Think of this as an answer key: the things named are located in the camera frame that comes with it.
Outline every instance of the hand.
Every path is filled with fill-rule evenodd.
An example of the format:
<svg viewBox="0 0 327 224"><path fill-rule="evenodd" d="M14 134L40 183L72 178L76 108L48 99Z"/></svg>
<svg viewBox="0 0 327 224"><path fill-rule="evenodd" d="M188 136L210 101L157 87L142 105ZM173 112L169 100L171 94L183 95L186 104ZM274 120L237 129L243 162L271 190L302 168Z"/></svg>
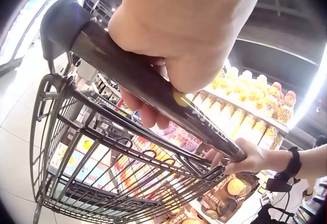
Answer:
<svg viewBox="0 0 327 224"><path fill-rule="evenodd" d="M246 141L242 138L236 139L235 144L246 153L247 157L242 162L230 162L226 166L225 174L230 175L239 172L255 173L267 169L267 150L263 150L252 142ZM211 168L213 168L223 159L223 155L215 149L211 149L204 158L212 162Z"/></svg>
<svg viewBox="0 0 327 224"><path fill-rule="evenodd" d="M123 0L108 24L114 42L143 54L172 85L193 93L208 85L222 69L257 0ZM169 121L152 106L120 88L145 127Z"/></svg>

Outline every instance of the wrist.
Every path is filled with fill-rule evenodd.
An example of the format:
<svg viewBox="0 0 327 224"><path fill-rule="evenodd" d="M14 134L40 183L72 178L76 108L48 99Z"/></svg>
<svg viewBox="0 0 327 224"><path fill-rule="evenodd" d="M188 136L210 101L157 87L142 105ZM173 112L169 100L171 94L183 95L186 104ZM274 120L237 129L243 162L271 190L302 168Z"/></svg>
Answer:
<svg viewBox="0 0 327 224"><path fill-rule="evenodd" d="M265 150L263 155L265 159L265 169L273 170L277 173L284 171L293 157L290 151L285 150Z"/></svg>

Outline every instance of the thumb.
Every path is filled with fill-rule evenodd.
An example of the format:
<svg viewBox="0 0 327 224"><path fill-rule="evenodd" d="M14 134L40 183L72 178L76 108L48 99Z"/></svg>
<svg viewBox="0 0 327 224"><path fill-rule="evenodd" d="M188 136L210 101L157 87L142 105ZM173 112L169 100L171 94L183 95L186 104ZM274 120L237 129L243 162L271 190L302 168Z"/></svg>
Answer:
<svg viewBox="0 0 327 224"><path fill-rule="evenodd" d="M224 174L230 175L230 174L236 174L239 172L253 172L254 163L251 160L244 160L242 162L237 163L230 163L226 165L226 169L224 171Z"/></svg>

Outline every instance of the ceiling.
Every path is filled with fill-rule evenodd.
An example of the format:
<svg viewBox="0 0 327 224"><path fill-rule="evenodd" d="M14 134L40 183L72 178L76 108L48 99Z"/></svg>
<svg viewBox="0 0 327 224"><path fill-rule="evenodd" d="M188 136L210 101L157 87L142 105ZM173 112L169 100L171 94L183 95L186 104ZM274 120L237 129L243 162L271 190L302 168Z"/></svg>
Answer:
<svg viewBox="0 0 327 224"><path fill-rule="evenodd" d="M104 27L122 0L85 0L84 7ZM326 46L326 0L258 0L229 60L232 66L261 73L297 94L299 105L318 71ZM284 148L312 147L326 134L326 83L305 116L287 135Z"/></svg>

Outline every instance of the forearm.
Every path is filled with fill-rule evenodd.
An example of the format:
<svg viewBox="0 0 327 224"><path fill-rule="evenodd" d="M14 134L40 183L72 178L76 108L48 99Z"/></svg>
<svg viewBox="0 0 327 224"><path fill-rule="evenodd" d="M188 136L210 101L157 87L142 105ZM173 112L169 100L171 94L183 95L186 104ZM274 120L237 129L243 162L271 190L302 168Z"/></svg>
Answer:
<svg viewBox="0 0 327 224"><path fill-rule="evenodd" d="M327 145L300 151L301 169L296 178L320 178L327 175ZM266 169L282 172L286 169L292 153L289 151L266 151Z"/></svg>

